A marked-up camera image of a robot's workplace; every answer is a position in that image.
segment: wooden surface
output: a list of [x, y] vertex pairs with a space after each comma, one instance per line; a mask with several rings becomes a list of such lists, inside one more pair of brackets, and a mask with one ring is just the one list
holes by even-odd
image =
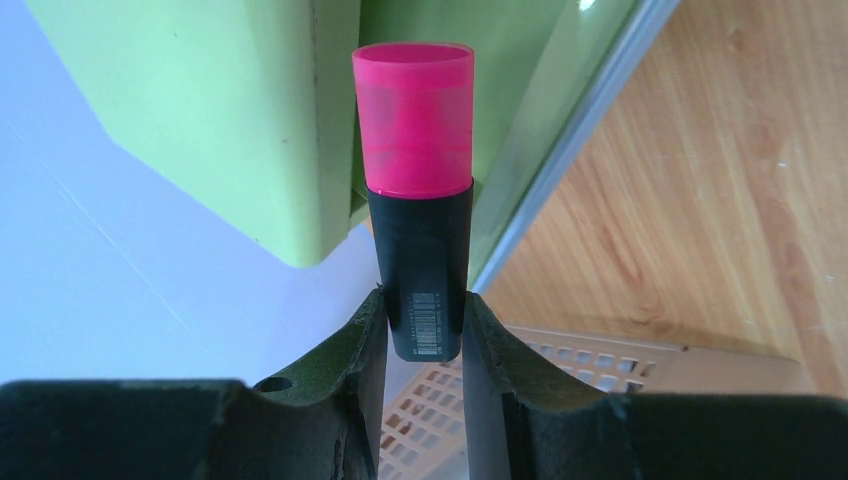
[[844, 0], [683, 0], [486, 300], [846, 395], [846, 52]]

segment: barcode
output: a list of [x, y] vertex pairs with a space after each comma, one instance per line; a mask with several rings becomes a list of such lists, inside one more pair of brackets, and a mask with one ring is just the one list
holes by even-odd
[[437, 295], [434, 293], [412, 294], [412, 328], [418, 355], [441, 353], [441, 345], [439, 345], [441, 329], [436, 301]]

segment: white surface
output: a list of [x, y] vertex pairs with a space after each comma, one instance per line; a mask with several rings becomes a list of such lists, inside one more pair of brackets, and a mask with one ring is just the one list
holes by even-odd
[[[113, 144], [20, 0], [0, 2], [0, 72], [0, 383], [253, 383], [376, 285], [363, 227], [293, 269]], [[390, 355], [387, 396], [416, 371]]]

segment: beige basket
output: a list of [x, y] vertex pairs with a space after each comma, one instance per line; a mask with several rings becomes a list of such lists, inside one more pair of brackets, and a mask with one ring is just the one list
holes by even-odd
[[[552, 363], [612, 392], [809, 393], [796, 362], [721, 350], [507, 327]], [[379, 478], [447, 479], [466, 469], [462, 359], [427, 364], [385, 409]]]

